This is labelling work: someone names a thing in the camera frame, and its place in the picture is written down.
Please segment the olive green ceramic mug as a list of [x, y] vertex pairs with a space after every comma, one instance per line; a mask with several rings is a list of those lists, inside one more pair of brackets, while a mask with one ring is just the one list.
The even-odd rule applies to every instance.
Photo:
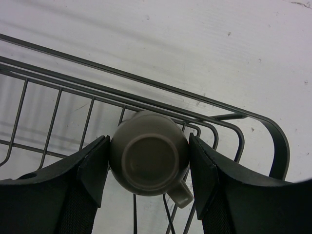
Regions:
[[193, 200], [183, 181], [190, 164], [188, 151], [187, 138], [169, 117], [140, 111], [118, 126], [109, 164], [124, 189], [141, 196], [167, 194], [183, 209]]

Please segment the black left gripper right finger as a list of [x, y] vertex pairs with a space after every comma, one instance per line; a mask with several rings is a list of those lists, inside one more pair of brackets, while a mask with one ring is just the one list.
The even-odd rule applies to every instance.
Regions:
[[254, 172], [190, 135], [197, 218], [206, 234], [309, 234], [312, 182]]

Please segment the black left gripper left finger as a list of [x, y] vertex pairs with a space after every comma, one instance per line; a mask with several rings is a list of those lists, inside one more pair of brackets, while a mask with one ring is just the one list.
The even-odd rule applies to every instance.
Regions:
[[17, 179], [0, 182], [3, 234], [90, 234], [108, 174], [110, 138]]

